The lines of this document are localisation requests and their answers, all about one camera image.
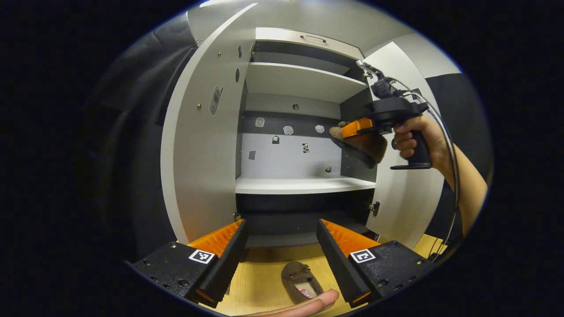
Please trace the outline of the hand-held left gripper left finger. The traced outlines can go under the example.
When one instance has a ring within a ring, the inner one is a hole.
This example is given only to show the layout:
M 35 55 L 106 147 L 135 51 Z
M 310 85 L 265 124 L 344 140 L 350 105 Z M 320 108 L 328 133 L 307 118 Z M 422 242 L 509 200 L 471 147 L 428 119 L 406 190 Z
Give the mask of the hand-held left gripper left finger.
M 143 277 L 184 299 L 216 308 L 223 301 L 248 239 L 239 219 L 188 244 L 165 242 L 133 263 Z

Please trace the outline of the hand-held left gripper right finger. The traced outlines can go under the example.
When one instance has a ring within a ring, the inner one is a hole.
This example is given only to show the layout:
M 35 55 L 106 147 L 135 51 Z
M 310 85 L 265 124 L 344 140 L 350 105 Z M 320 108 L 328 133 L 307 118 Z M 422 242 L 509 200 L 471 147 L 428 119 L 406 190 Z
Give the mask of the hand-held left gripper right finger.
M 325 219 L 318 220 L 316 237 L 351 308 L 393 296 L 436 267 L 402 243 L 378 243 Z

